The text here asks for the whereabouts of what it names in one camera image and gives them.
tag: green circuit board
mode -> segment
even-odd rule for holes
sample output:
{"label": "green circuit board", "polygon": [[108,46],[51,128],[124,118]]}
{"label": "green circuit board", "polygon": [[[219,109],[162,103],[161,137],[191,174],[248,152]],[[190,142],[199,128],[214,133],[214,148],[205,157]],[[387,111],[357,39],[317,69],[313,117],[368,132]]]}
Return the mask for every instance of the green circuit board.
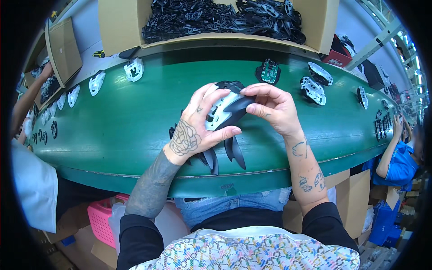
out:
{"label": "green circuit board", "polygon": [[264,61],[263,71],[261,72],[261,79],[266,83],[273,84],[277,77],[277,64],[270,59]]}

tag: white shirt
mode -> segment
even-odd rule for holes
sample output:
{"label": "white shirt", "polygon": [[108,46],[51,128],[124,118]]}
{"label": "white shirt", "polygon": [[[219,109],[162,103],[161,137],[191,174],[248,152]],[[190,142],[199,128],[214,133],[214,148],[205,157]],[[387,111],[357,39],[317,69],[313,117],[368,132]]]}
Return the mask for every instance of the white shirt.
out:
{"label": "white shirt", "polygon": [[33,228],[55,233],[56,171],[16,139],[11,144],[16,191],[27,222]]}

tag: blue crate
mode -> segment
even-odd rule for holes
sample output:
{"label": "blue crate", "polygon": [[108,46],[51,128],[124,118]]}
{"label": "blue crate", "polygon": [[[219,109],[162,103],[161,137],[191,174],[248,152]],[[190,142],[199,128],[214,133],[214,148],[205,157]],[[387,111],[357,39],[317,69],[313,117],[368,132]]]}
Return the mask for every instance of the blue crate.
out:
{"label": "blue crate", "polygon": [[387,248],[394,248],[396,246],[397,241],[399,240],[401,233],[402,233],[402,230],[399,228],[399,226],[393,225],[393,227],[390,230],[390,234],[388,235],[387,239],[385,240],[383,246],[387,247]]}
{"label": "blue crate", "polygon": [[75,243],[75,237],[73,235],[66,237],[65,239],[61,240],[61,243],[67,247],[68,245]]}
{"label": "blue crate", "polygon": [[401,222],[402,219],[403,219],[403,215],[404,215],[404,213],[398,212],[398,213],[396,214],[396,219],[395,219],[394,223],[395,223],[395,224],[400,224],[400,222]]}
{"label": "blue crate", "polygon": [[398,200],[393,211],[385,200],[379,201],[378,204],[374,206],[374,219],[372,221],[371,235],[369,236],[370,242],[379,246],[384,244],[393,228],[399,204],[400,201]]}

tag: tattooed hand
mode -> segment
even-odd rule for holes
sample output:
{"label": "tattooed hand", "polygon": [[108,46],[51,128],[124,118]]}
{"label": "tattooed hand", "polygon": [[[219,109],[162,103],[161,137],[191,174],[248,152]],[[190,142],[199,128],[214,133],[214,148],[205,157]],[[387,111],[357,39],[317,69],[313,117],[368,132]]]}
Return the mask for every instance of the tattooed hand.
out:
{"label": "tattooed hand", "polygon": [[218,99],[230,93],[228,89],[218,89],[204,97],[214,84],[206,84],[195,91],[183,111],[172,139],[164,147],[165,155],[172,163],[182,165],[189,157],[241,133],[241,129],[235,126],[218,131],[206,130],[204,123],[211,107]]}
{"label": "tattooed hand", "polygon": [[290,93],[268,83],[249,85],[240,93],[257,95],[256,103],[250,104],[246,111],[267,120],[280,135],[290,136],[302,129]]}

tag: jeans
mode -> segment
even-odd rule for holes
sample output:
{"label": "jeans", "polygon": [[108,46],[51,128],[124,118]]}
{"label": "jeans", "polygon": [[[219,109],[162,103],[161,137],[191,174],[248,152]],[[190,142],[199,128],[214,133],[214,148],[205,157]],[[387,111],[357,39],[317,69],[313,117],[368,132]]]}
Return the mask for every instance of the jeans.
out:
{"label": "jeans", "polygon": [[238,207],[282,211],[290,193],[291,187],[285,187],[273,191],[226,197],[198,198],[192,201],[175,198],[174,202],[177,208],[180,209],[184,222],[191,229],[212,216]]}

